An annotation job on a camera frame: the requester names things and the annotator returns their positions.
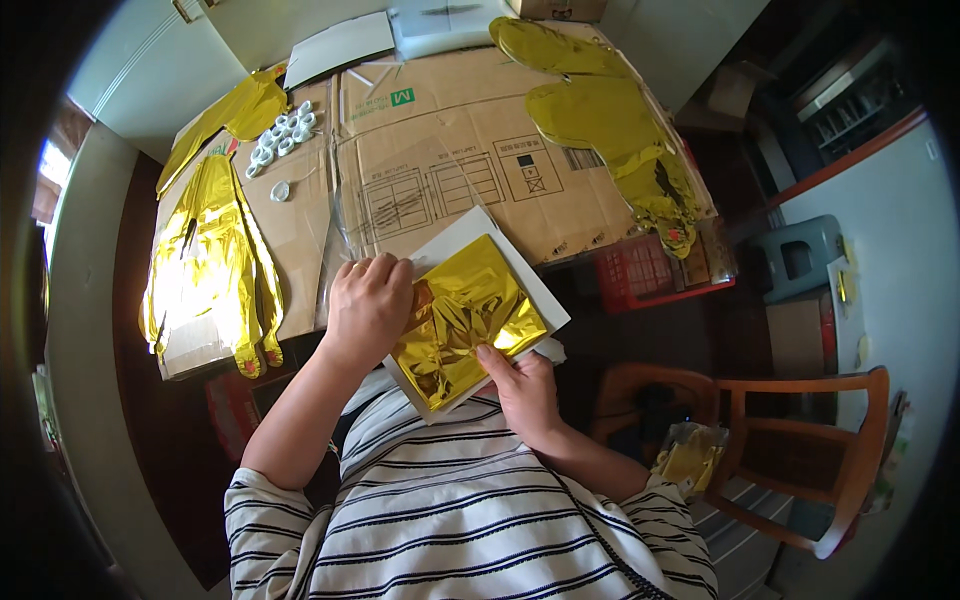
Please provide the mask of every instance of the left hand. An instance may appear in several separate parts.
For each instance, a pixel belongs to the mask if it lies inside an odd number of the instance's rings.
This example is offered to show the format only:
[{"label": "left hand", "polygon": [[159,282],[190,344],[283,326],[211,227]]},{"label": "left hand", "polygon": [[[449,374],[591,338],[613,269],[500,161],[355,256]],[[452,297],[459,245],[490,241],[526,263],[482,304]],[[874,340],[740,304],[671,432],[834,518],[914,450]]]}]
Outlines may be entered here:
[{"label": "left hand", "polygon": [[388,252],[340,268],[321,341],[338,367],[366,374],[394,348],[413,305],[413,263]]}]

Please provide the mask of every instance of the white paper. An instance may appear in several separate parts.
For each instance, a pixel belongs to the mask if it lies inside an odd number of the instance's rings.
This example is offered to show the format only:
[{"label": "white paper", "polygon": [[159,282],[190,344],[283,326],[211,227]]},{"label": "white paper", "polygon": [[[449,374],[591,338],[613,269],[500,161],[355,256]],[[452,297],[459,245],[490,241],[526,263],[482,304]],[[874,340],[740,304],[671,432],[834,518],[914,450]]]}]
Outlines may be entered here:
[{"label": "white paper", "polygon": [[294,46],[283,88],[292,89],[338,66],[393,48],[394,35],[385,12],[337,23]]},{"label": "white paper", "polygon": [[[543,319],[543,323],[546,325],[547,336],[553,335],[557,329],[560,329],[570,321],[570,315],[566,313],[550,290],[547,289],[546,285],[540,281],[540,278],[534,273],[534,270],[527,264],[527,261],[523,259],[520,252],[514,248],[514,245],[510,243],[507,236],[497,228],[482,207],[475,206],[472,208],[453,225],[444,229],[440,235],[411,254],[410,259],[413,260],[417,266],[418,274],[425,273],[465,248],[484,233],[490,235],[497,249],[503,254],[504,260],[510,265],[511,271],[514,272],[517,283],[520,284],[520,287],[527,293],[534,307],[537,308],[537,312],[540,313],[540,318]],[[524,350],[512,360],[515,362],[527,352],[537,349],[546,339],[547,337],[544,336],[540,342]],[[410,403],[414,405],[417,412],[420,413],[420,416],[423,417],[423,420],[425,420],[427,424],[433,424],[440,420],[443,415],[446,415],[456,408],[490,381],[490,376],[488,375],[438,410],[431,411],[427,408],[423,399],[420,398],[417,388],[415,388],[414,385],[410,383],[410,380],[403,374],[400,365],[396,363],[393,356],[388,355],[383,361],[383,365],[387,368],[387,371],[394,378],[394,381],[400,386],[400,389],[403,390],[407,399],[410,400]]]}]

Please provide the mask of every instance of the wooden chair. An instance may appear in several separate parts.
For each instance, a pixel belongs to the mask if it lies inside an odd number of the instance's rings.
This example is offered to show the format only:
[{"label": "wooden chair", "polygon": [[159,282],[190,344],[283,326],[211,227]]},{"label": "wooden chair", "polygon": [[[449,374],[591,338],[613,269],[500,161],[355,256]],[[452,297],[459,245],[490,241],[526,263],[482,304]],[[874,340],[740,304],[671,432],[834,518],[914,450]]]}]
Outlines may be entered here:
[{"label": "wooden chair", "polygon": [[[716,384],[731,392],[731,428],[727,450],[713,473],[705,500],[776,540],[825,559],[843,539],[876,478],[887,426],[887,370],[877,367],[868,373],[801,381],[718,379]],[[746,417],[747,392],[847,390],[866,390],[869,399],[867,415],[856,433],[829,425]],[[734,475],[774,492],[832,504],[836,509],[833,522],[819,540],[811,540],[758,516],[721,495]]]},{"label": "wooden chair", "polygon": [[[713,425],[720,407],[720,390],[713,379],[684,369],[622,363],[607,369],[600,382],[600,391],[593,407],[590,437],[607,446],[611,434],[637,425],[642,414],[634,405],[634,396],[644,386],[660,383],[670,386],[677,399],[669,406],[688,406],[690,420]],[[659,447],[653,448],[654,457]]]}]

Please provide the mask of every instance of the printed box diagram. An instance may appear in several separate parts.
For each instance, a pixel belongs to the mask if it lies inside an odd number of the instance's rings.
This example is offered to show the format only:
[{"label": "printed box diagram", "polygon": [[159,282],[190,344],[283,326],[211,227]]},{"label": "printed box diagram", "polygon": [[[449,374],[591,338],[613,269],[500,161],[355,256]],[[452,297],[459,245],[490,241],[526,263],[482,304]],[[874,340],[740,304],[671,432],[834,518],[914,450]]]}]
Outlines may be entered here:
[{"label": "printed box diagram", "polygon": [[363,196],[369,224],[365,233],[372,237],[368,243],[433,223],[418,167],[364,185]]},{"label": "printed box diagram", "polygon": [[564,191],[539,134],[495,141],[493,146],[515,201]]},{"label": "printed box diagram", "polygon": [[473,208],[470,187],[484,204],[503,202],[503,192],[488,153],[456,158],[430,167],[427,178],[443,216]]}]

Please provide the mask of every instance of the person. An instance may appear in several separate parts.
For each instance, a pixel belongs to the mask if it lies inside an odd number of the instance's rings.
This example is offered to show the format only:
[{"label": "person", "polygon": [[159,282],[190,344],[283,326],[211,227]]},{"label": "person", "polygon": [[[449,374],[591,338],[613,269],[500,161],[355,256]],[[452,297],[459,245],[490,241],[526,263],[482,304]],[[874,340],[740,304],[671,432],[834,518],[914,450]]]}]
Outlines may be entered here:
[{"label": "person", "polygon": [[[547,359],[480,346],[495,393],[423,422],[374,370],[412,283],[389,254],[337,273],[323,340],[226,492],[233,596],[716,600],[676,486],[564,424]],[[301,489],[347,414],[336,502],[312,507]]]}]

